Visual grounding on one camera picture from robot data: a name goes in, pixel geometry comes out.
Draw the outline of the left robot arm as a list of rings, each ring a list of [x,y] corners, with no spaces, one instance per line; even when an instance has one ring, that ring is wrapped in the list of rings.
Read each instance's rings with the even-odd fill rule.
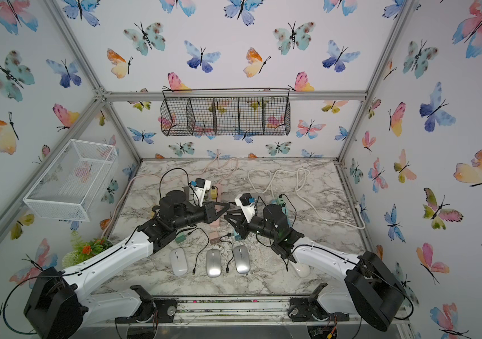
[[[177,233],[199,223],[211,224],[229,203],[192,205],[182,191],[171,191],[153,207],[154,217],[126,239],[64,271],[40,273],[23,314],[39,338],[70,338],[82,326],[114,319],[119,323],[171,323],[176,301],[157,300],[141,285],[121,292],[92,296],[98,287],[137,261],[166,247]]]

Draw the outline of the pink charger plug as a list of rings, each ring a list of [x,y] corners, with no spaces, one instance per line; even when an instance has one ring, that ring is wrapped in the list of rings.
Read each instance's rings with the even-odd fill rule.
[[[221,241],[221,235],[219,233],[219,231],[212,231],[208,234],[209,236],[209,240],[210,240],[210,244],[211,245],[214,245],[214,244],[218,244],[220,241]]]

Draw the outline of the green charger plug front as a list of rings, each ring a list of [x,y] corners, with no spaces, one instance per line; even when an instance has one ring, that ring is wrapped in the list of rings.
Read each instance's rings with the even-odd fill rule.
[[[181,244],[186,240],[186,236],[184,234],[180,234],[175,238],[177,244]]]

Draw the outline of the white wireless mouse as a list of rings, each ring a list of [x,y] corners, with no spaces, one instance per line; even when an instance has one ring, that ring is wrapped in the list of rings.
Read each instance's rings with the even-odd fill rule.
[[[180,277],[187,274],[187,257],[183,248],[176,248],[170,252],[170,263],[175,276]]]

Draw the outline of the teal power strip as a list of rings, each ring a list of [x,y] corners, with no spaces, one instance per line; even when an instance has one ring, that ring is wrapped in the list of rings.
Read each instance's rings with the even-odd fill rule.
[[[282,212],[288,216],[288,207],[287,207],[287,202],[285,200],[285,198],[283,197],[283,195],[279,195],[276,200],[275,200],[275,204],[276,205],[279,205]]]

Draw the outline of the black charging cable silver mouse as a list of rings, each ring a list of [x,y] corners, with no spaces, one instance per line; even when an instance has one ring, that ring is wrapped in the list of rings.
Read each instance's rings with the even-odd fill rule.
[[[234,259],[234,254],[233,254],[234,245],[233,245],[233,242],[231,240],[232,236],[233,236],[232,233],[227,233],[227,234],[224,234],[223,236],[219,237],[219,242],[224,245],[226,250],[228,250],[228,252],[226,254],[226,259],[227,259],[226,273],[230,272],[230,264],[231,264],[232,260]]]

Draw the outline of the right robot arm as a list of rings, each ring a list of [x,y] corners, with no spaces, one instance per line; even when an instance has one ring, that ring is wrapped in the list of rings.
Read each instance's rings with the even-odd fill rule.
[[[408,320],[413,315],[414,302],[375,253],[365,251],[356,256],[310,240],[288,225],[277,205],[267,205],[263,217],[257,216],[253,203],[223,217],[242,238],[254,234],[269,239],[271,249],[285,264],[306,265],[342,281],[348,291],[346,303],[373,328],[387,331],[394,320]]]

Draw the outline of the black charging cable white mouse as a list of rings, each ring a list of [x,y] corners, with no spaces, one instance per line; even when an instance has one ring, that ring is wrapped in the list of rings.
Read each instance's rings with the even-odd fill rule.
[[[204,247],[203,247],[202,249],[200,249],[200,250],[198,251],[197,255],[196,255],[196,258],[195,258],[195,261],[194,261],[194,266],[193,266],[193,269],[192,269],[192,271],[191,271],[191,272],[192,272],[192,275],[195,275],[196,272],[197,272],[197,266],[198,266],[198,262],[199,262],[199,257],[201,256],[201,254],[203,253],[203,251],[204,251],[205,249],[207,249],[207,247],[208,247],[209,244],[211,243],[211,239],[210,239],[208,233],[207,233],[204,229],[202,229],[201,227],[195,227],[193,230],[189,231],[188,235],[190,235],[190,234],[192,234],[192,233],[194,233],[195,231],[198,231],[198,230],[201,231],[201,233],[205,236],[205,238],[206,238],[206,243],[205,243]]]

